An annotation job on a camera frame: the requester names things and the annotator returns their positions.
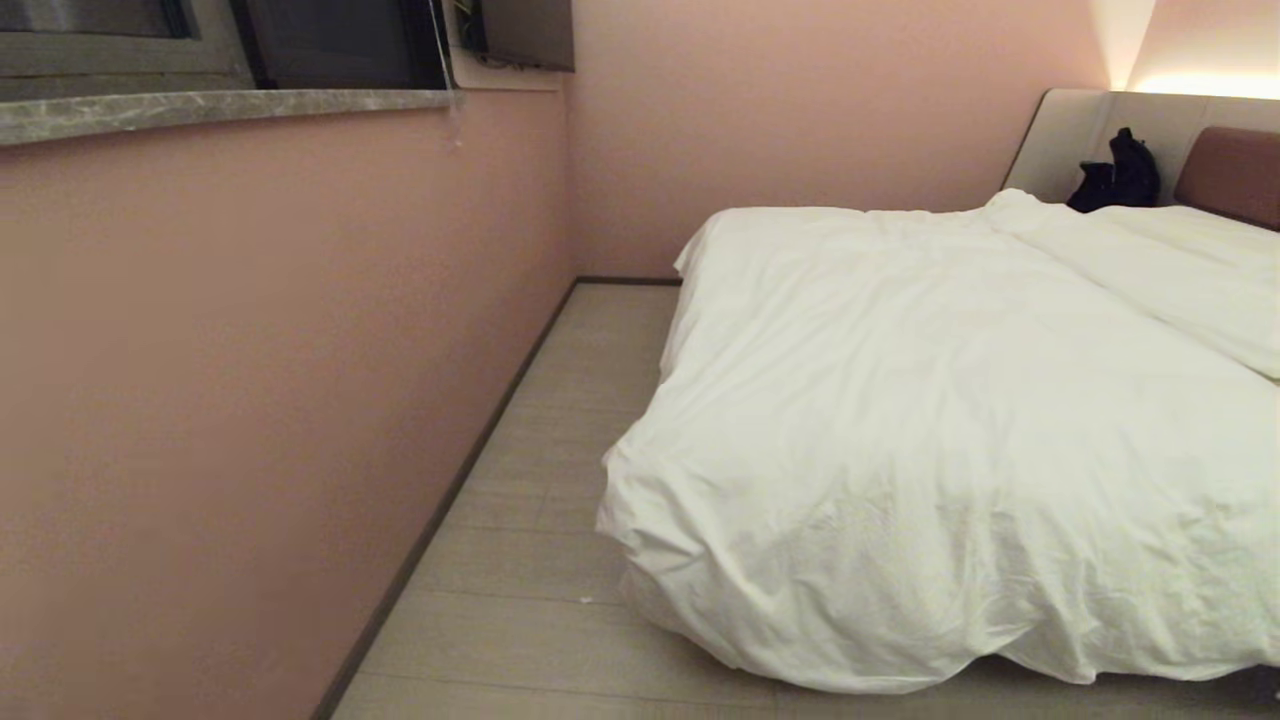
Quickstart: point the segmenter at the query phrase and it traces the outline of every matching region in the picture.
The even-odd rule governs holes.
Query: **headboard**
[[[1084,177],[1079,163],[1111,161],[1107,142],[1123,127],[1132,127],[1156,156],[1164,181],[1160,200],[1170,205],[1202,129],[1277,132],[1280,100],[1051,90],[1041,100],[1005,187],[1025,190],[1046,202],[1066,202]]]
[[[1204,128],[1187,156],[1174,200],[1280,229],[1280,132]]]

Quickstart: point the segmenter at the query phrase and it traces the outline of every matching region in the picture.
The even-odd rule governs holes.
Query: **beige headboard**
[[[1080,160],[1111,161],[1108,141],[1130,127],[1156,156],[1164,181],[1161,204],[1171,205],[1192,145],[1211,126],[1280,132],[1280,100],[1051,90],[1041,100],[1005,187],[1025,190],[1046,202],[1066,202],[1084,177]]]

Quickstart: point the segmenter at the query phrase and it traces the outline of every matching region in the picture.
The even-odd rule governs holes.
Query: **window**
[[[443,0],[0,0],[0,100],[444,87]]]

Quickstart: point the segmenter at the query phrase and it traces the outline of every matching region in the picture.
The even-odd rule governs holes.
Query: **brown headboard cushion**
[[[1174,200],[1280,229],[1280,133],[1204,128],[1187,158]]]

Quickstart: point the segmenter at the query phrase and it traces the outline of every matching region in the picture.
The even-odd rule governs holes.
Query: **marble window sill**
[[[0,145],[146,128],[334,113],[445,108],[444,90],[225,90],[0,102]]]

